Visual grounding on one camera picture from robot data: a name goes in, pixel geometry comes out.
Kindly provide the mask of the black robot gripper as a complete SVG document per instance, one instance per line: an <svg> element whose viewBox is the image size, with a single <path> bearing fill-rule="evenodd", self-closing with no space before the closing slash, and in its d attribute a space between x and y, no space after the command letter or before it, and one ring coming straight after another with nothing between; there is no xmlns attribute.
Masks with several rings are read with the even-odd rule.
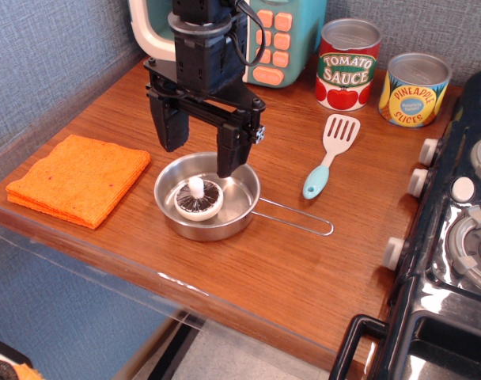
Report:
<svg viewBox="0 0 481 380"><path fill-rule="evenodd" d="M193 25L175 21L176 60L147 59L150 110L161 146L181 148L194 117L218 129L218 176L244 165L253 143L263 139L265 104L243 83L248 24L223 21Z"/></svg>

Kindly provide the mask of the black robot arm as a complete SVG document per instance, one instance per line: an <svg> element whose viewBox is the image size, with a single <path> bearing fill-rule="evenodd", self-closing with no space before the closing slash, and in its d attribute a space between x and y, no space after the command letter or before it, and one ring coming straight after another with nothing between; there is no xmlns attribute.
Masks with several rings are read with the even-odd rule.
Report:
<svg viewBox="0 0 481 380"><path fill-rule="evenodd" d="M144 63L160 144L168 152L182 147L191 117L215 126L220 178L244 165L252 145L263 139L265 104L243 81L251 64L249 19L260 22L244 1L174 1L168 22L176 58L151 56Z"/></svg>

